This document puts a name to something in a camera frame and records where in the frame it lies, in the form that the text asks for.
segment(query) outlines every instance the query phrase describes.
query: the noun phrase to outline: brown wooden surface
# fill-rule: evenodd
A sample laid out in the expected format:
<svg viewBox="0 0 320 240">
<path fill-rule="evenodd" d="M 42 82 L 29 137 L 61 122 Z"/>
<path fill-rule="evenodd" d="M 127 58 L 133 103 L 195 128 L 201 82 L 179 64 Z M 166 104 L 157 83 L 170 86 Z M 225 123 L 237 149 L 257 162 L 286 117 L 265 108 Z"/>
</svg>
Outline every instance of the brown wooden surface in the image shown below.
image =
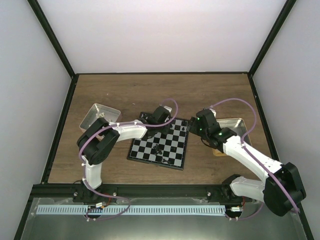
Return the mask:
<svg viewBox="0 0 320 240">
<path fill-rule="evenodd" d="M 163 99 L 174 98 L 178 117 L 190 119 L 204 107 L 227 98 L 241 98 L 255 108 L 254 97 L 245 74 L 166 74 L 166 75 L 81 75 L 57 149 L 49 183 L 73 183 L 82 178 L 78 159 L 79 125 L 94 103 L 118 109 L 122 122 L 136 119 L 140 112 L 152 112 Z M 243 118 L 247 128 L 253 113 L 245 104 L 229 101 L 215 108 L 217 119 Z M 260 119 L 250 134 L 252 145 L 270 155 Z M 104 183 L 122 184 L 220 184 L 232 174 L 247 178 L 255 175 L 229 156 L 216 157 L 200 138 L 189 134 L 184 169 L 127 160 L 131 140 L 118 142 L 103 162 Z"/>
</svg>

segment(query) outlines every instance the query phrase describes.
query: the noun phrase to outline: checkered board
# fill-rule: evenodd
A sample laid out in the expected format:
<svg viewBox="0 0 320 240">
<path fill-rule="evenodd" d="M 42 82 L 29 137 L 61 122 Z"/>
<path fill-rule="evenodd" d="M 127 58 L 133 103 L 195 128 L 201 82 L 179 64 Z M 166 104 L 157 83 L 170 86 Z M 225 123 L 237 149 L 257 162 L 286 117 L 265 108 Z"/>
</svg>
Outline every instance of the checkered board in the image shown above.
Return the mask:
<svg viewBox="0 0 320 240">
<path fill-rule="evenodd" d="M 141 112 L 140 118 L 145 114 L 148 113 Z M 183 170 L 189 133 L 187 126 L 188 120 L 175 118 L 167 135 L 158 132 L 147 140 L 133 139 L 127 159 Z"/>
</svg>

